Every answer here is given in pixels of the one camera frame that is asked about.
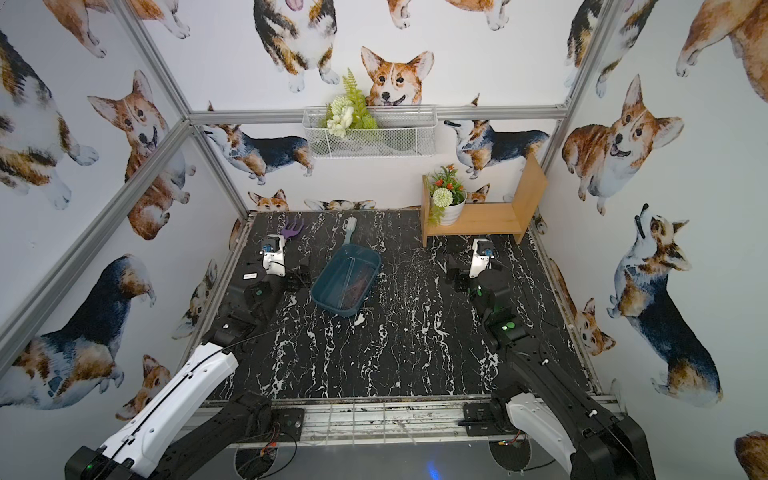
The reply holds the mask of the clear straight ruler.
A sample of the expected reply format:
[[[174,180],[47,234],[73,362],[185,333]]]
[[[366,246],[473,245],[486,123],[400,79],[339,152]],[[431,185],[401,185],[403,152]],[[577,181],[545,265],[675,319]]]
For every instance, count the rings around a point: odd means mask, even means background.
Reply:
[[[371,272],[371,267],[362,260],[349,257],[335,259],[332,263],[327,303],[332,308],[345,310],[342,307],[342,301],[347,286],[354,282],[360,275],[365,275]]]

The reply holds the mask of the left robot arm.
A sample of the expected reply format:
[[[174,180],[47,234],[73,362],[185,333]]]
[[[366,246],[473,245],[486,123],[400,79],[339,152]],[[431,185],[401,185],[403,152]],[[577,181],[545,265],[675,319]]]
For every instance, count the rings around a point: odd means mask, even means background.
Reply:
[[[281,414],[271,401],[246,391],[215,415],[183,434],[203,401],[238,367],[235,351],[261,338],[259,327],[273,316],[283,293],[310,282],[307,263],[284,276],[268,274],[247,287],[255,303],[248,320],[211,328],[182,369],[155,399],[96,449],[79,448],[66,462],[68,479],[188,479],[233,443],[265,442],[300,434],[298,412]]]

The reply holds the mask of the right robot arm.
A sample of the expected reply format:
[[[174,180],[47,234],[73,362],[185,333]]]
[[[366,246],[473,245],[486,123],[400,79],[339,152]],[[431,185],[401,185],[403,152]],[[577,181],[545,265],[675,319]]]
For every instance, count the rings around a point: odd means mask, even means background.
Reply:
[[[489,403],[494,428],[526,433],[572,479],[654,478],[642,428],[598,403],[553,360],[543,334],[515,315],[500,264],[477,255],[464,268],[450,258],[446,281],[468,294],[486,346],[514,372],[512,385]]]

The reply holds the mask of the teal plastic storage box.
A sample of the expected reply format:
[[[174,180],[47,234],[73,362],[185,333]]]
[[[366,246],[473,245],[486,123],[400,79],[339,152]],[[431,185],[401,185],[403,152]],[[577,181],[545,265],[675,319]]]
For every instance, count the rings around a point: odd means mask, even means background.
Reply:
[[[359,312],[380,268],[379,253],[345,244],[315,280],[310,297],[317,306],[334,315],[353,317]]]

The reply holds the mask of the purple pink toy fork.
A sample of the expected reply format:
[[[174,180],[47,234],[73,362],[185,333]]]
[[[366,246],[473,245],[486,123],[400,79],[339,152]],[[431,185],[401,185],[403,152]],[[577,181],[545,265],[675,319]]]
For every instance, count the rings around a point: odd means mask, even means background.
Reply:
[[[303,228],[304,228],[304,221],[303,220],[301,220],[301,221],[296,220],[296,221],[290,222],[289,224],[284,226],[281,229],[280,234],[286,240],[289,240],[289,239],[292,239],[294,237],[297,237],[302,232]]]

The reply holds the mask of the wooden corner shelf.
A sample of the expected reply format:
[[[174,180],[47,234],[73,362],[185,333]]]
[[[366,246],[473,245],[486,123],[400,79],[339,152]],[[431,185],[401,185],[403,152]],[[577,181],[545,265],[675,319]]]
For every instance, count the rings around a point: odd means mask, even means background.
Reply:
[[[452,225],[429,222],[427,176],[422,177],[421,241],[427,247],[430,236],[512,235],[520,245],[543,197],[548,180],[535,159],[527,159],[513,200],[510,203],[468,204]]]

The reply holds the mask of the potted flower white pot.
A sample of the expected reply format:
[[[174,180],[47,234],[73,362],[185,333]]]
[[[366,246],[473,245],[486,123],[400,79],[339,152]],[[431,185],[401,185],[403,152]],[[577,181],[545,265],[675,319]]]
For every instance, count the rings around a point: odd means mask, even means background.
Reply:
[[[456,223],[464,208],[467,191],[454,164],[441,166],[427,177],[429,223],[449,226]]]

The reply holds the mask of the white green artificial flowers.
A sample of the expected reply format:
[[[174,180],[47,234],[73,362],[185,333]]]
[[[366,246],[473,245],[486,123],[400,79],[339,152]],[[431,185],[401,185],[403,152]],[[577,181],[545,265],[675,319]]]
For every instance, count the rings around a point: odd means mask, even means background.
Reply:
[[[319,122],[337,138],[346,138],[352,131],[376,130],[376,119],[368,110],[366,96],[358,88],[353,72],[348,69],[342,77],[344,93],[336,96],[327,106],[323,119]]]

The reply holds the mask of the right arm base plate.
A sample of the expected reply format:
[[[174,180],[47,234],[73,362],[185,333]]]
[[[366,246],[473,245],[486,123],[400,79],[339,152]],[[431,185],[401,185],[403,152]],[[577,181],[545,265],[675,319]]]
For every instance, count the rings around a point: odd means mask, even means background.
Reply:
[[[463,417],[457,425],[469,437],[503,436],[507,440],[515,436],[525,437],[527,433],[517,428],[511,420],[509,410],[512,407],[529,407],[532,412],[540,414],[545,405],[536,397],[532,402],[521,402],[518,398],[508,402],[492,399],[486,403],[465,403],[462,407]]]

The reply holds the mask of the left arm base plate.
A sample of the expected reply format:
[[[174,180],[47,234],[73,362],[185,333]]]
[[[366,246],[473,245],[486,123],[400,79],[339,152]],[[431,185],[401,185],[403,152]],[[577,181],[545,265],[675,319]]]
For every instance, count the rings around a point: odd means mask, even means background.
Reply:
[[[232,443],[275,441],[281,435],[299,440],[304,414],[303,409],[264,408],[246,412],[225,423],[224,438]]]

